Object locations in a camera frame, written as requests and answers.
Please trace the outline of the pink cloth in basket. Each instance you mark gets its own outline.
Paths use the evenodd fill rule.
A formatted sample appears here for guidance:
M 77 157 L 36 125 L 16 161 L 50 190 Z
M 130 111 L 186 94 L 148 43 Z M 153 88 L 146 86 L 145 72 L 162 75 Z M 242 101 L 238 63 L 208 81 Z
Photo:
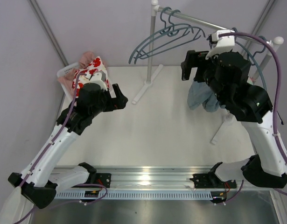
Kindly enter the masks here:
M 80 60 L 79 60 L 79 66 L 81 69 L 86 68 L 89 63 L 91 61 L 93 61 L 95 59 L 95 55 L 92 51 L 87 51 L 85 53 L 83 53 L 83 55 L 81 56 Z M 58 82 L 62 82 L 63 84 L 65 84 L 65 86 L 72 92 L 73 88 L 72 88 L 72 83 L 74 80 L 74 76 L 75 76 L 75 72 L 76 69 L 74 69 L 73 71 L 71 71 L 69 74 L 67 74 L 67 77 L 60 77 L 58 78 Z

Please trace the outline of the pastel floral hanging cloth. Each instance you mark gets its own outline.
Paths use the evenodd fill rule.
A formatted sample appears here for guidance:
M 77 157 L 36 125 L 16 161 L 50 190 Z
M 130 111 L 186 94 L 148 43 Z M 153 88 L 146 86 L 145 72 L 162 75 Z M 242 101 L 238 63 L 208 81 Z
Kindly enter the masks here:
M 254 81 L 253 81 L 253 79 L 251 77 L 248 77 L 247 83 L 251 84 L 251 85 L 254 85 Z

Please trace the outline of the red poppy floral cloth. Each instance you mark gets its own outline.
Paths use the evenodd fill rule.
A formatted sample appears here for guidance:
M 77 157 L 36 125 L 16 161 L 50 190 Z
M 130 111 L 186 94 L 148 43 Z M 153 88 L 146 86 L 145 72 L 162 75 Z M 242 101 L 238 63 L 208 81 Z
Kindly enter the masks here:
M 89 84 L 89 80 L 85 77 L 87 74 L 93 74 L 96 71 L 104 71 L 107 73 L 106 67 L 103 64 L 102 59 L 98 56 L 84 69 L 78 69 L 75 72 L 74 80 L 72 83 L 73 92 L 76 90 L 76 98 L 79 97 L 80 90 Z

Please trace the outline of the teal hanger holding cloth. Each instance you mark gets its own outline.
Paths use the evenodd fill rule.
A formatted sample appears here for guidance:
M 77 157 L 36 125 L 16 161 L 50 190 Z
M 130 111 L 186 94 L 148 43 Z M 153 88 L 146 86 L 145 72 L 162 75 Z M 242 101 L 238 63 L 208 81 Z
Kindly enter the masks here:
M 261 39 L 262 39 L 263 41 L 265 41 L 265 42 L 267 41 L 267 39 L 266 39 L 264 36 L 262 36 L 262 35 L 260 35 L 259 38 L 261 38 Z M 256 56 L 257 54 L 262 54 L 265 50 L 266 50 L 266 46 L 263 45 L 262 49 L 256 50 L 256 51 L 252 54 L 252 57 L 255 58 L 255 56 Z

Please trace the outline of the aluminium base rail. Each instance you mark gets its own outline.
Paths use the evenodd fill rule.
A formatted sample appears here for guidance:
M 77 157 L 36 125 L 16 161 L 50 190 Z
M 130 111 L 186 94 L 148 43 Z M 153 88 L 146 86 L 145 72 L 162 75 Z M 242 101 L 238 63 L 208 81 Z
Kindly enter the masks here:
M 57 184 L 56 191 L 71 189 L 211 189 L 206 183 L 209 167 L 92 167 L 82 163 L 74 167 L 57 167 L 44 181 Z

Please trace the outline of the white metal clothes rack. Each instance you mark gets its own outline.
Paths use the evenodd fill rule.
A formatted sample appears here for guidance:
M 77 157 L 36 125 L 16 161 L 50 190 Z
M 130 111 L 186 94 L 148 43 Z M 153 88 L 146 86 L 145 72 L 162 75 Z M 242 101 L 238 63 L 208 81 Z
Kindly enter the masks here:
M 266 22 L 269 14 L 271 13 L 271 11 L 273 10 L 275 5 L 276 5 L 275 0 L 269 0 L 268 1 L 264 10 L 260 14 L 260 17 L 257 21 L 255 28 L 253 29 L 253 34 L 258 34 L 259 30 L 263 27 L 264 23 Z M 155 32 L 156 16 L 158 13 L 160 13 L 160 20 L 164 23 L 164 28 Z M 167 26 L 167 21 L 162 18 L 162 14 L 168 15 L 168 23 L 170 24 L 169 26 Z M 148 90 L 148 88 L 153 84 L 153 81 L 155 80 L 155 78 L 159 75 L 159 73 L 163 69 L 163 65 L 159 64 L 159 66 L 155 70 L 155 72 L 152 73 L 153 56 L 164 53 L 164 52 L 169 51 L 171 49 L 177 48 L 177 47 L 182 46 L 186 43 L 193 42 L 193 41 L 195 41 L 201 37 L 201 35 L 197 36 L 197 34 L 196 34 L 195 37 L 190 41 L 183 42 L 179 45 L 175 45 L 175 46 L 170 47 L 168 49 L 160 50 L 159 52 L 154 53 L 154 51 L 170 44 L 171 42 L 176 41 L 182 37 L 185 37 L 186 35 L 189 34 L 189 29 L 194 28 L 192 25 L 189 25 L 187 23 L 174 24 L 174 23 L 170 22 L 171 16 L 178 18 L 178 19 L 181 19 L 181 20 L 184 20 L 184 21 L 196 23 L 196 24 L 199 24 L 203 27 L 211 28 L 213 30 L 222 30 L 222 29 L 229 29 L 230 30 L 230 28 L 222 27 L 222 26 L 219 26 L 219 25 L 214 24 L 214 23 L 210 23 L 210 22 L 203 21 L 203 20 L 194 18 L 194 17 L 186 15 L 186 14 L 182 14 L 180 10 L 173 10 L 170 7 L 162 7 L 159 5 L 158 0 L 152 0 L 151 1 L 150 36 L 148 38 L 146 38 L 142 43 L 140 43 L 133 50 L 132 54 L 130 55 L 129 61 L 128 61 L 128 63 L 131 64 L 131 62 L 134 59 L 134 64 L 136 64 L 138 59 L 140 59 L 140 60 L 148 59 L 148 62 L 147 62 L 147 78 L 146 78 L 144 85 L 141 88 L 141 90 L 137 93 L 137 95 L 132 100 L 133 105 L 136 105 L 139 102 L 141 97 L 145 94 L 145 92 Z M 178 25 L 180 25 L 181 28 L 185 29 L 184 33 L 179 38 L 175 38 L 172 41 L 167 42 L 167 43 L 154 49 L 154 41 L 155 40 L 160 39 L 163 36 L 173 37 L 173 36 L 178 35 L 177 31 L 181 30 L 181 28 L 174 30 L 174 28 Z M 249 47 L 251 45 L 249 42 L 255 42 L 255 40 L 252 41 L 249 37 L 246 37 L 246 38 L 244 37 L 242 39 L 247 40 L 247 44 L 245 45 L 245 47 L 247 47 L 247 49 L 249 49 Z M 278 50 L 278 48 L 284 43 L 284 39 L 283 39 L 283 37 L 278 36 L 278 37 L 275 37 L 273 40 L 270 40 L 270 41 L 267 40 L 266 43 L 269 44 L 274 49 L 274 51 L 276 52 Z M 147 46 L 148 46 L 148 52 L 145 52 L 144 49 Z M 264 59 L 262 60 L 262 62 L 260 64 L 262 71 L 266 67 L 266 65 L 269 62 L 269 60 L 271 59 L 271 57 L 272 57 L 272 54 L 270 54 L 270 53 L 267 53 L 265 55 Z M 255 78 L 258 78 L 258 77 L 259 77 L 259 72 L 256 71 L 254 73 L 254 75 L 252 76 L 252 78 L 254 78 L 254 80 L 255 80 Z M 222 138 L 223 134 L 225 133 L 225 131 L 227 129 L 227 126 L 232 125 L 232 123 L 234 121 L 234 116 L 231 115 L 230 112 L 227 112 L 227 114 L 222 117 L 222 120 L 223 120 L 223 122 L 222 122 L 221 126 L 219 127 L 216 134 L 213 136 L 213 138 L 211 140 L 211 144 L 213 144 L 213 145 L 216 145 L 218 143 L 218 141 Z

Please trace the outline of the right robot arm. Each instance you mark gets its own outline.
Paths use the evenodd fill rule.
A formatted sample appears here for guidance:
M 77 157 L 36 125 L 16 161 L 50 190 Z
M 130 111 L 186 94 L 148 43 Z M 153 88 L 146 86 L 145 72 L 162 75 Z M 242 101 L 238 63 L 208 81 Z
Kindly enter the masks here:
M 247 82 L 251 63 L 238 52 L 224 52 L 212 59 L 208 51 L 189 50 L 181 64 L 182 79 L 188 80 L 196 68 L 194 81 L 207 84 L 218 102 L 241 122 L 248 132 L 254 155 L 233 163 L 219 162 L 208 173 L 217 181 L 245 180 L 256 187 L 282 189 L 287 184 L 284 161 L 273 133 L 273 106 L 268 93 Z

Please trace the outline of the light blue denim skirt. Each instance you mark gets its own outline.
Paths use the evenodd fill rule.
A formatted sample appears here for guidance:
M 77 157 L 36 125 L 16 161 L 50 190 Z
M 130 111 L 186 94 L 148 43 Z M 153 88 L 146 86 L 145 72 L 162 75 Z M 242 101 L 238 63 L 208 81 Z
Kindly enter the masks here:
M 203 106 L 206 112 L 215 112 L 220 107 L 215 93 L 205 82 L 193 81 L 187 98 L 190 110 Z

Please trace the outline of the white plastic laundry basket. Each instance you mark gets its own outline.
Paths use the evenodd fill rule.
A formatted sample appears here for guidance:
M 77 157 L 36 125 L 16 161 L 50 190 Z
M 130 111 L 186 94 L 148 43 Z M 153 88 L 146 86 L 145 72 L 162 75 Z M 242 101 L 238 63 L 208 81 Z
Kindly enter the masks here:
M 80 68 L 79 66 L 79 63 L 78 62 L 75 62 L 75 63 L 72 63 L 62 69 L 60 69 L 56 76 L 57 78 L 60 78 L 60 77 L 67 77 L 67 74 L 69 74 L 71 71 L 73 71 L 74 69 L 78 70 Z M 63 92 L 66 96 L 66 98 L 70 101 L 72 101 L 72 96 L 71 96 L 71 93 L 70 93 L 70 90 L 65 86 L 65 84 L 63 84 L 62 82 L 60 82 L 60 85 L 63 89 Z

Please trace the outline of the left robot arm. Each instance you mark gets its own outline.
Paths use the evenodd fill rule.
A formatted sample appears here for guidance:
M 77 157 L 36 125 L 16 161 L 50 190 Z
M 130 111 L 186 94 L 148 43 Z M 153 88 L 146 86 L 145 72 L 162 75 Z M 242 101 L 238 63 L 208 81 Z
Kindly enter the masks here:
M 56 125 L 33 161 L 20 173 L 12 173 L 8 181 L 21 188 L 21 195 L 37 208 L 46 208 L 56 194 L 79 184 L 93 184 L 96 169 L 83 162 L 72 170 L 53 175 L 52 171 L 71 144 L 92 124 L 92 120 L 102 112 L 124 109 L 128 98 L 118 84 L 112 85 L 115 97 L 99 84 L 87 83 L 79 96 L 63 110 Z

